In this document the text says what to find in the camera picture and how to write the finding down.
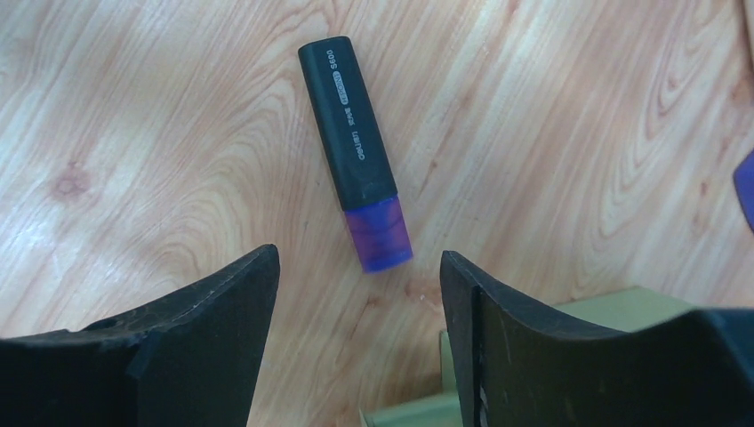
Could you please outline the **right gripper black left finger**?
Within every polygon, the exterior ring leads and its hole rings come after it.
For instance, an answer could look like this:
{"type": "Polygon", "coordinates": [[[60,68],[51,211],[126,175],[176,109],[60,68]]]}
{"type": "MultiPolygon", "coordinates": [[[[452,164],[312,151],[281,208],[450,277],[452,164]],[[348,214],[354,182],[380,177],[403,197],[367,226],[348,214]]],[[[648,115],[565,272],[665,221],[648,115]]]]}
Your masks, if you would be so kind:
{"type": "Polygon", "coordinates": [[[279,277],[266,244],[81,330],[2,340],[2,425],[246,425],[279,277]]]}

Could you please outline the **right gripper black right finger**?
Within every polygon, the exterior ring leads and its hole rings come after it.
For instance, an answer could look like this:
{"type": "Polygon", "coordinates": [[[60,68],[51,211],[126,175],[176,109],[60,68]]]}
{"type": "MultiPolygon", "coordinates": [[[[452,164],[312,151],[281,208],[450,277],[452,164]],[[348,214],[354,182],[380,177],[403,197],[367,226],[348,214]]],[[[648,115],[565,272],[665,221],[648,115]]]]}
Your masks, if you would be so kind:
{"type": "Polygon", "coordinates": [[[466,426],[750,426],[753,312],[637,332],[557,310],[455,251],[439,280],[466,426]]]}

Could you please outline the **green drawer cabinet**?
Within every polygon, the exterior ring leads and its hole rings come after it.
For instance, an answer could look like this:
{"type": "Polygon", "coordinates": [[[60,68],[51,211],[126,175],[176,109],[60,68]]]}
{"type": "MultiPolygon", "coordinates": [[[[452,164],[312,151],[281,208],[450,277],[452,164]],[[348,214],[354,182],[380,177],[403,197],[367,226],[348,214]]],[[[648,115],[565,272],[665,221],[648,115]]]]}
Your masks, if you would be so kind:
{"type": "MultiPolygon", "coordinates": [[[[609,294],[562,303],[566,314],[623,332],[635,332],[691,310],[681,299],[635,286],[609,294]]],[[[441,391],[427,398],[408,401],[372,413],[360,412],[363,426],[461,426],[453,356],[448,333],[438,335],[441,391]]]]}

